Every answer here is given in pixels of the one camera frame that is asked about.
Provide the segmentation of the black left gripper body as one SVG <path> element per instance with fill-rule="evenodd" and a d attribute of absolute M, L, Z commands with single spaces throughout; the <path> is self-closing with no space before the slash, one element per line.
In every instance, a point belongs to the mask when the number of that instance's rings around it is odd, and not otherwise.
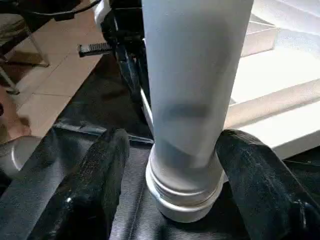
<path fill-rule="evenodd" d="M 111 0 L 102 22 L 103 37 L 112 47 L 122 80 L 134 102 L 141 90 L 150 101 L 142 3 L 140 0 Z"/>

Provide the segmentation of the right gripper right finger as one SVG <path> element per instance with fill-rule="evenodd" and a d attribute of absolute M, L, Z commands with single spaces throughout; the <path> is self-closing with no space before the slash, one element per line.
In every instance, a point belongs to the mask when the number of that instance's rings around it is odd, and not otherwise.
<path fill-rule="evenodd" d="M 320 238 L 320 206 L 269 146 L 226 129 L 215 151 L 252 240 Z"/>

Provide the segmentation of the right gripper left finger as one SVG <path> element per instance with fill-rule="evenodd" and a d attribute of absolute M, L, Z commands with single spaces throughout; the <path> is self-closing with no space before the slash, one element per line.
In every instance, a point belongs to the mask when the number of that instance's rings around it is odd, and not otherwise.
<path fill-rule="evenodd" d="M 28 239 L 109 239 L 129 151 L 124 129 L 105 131 L 59 184 Z"/>

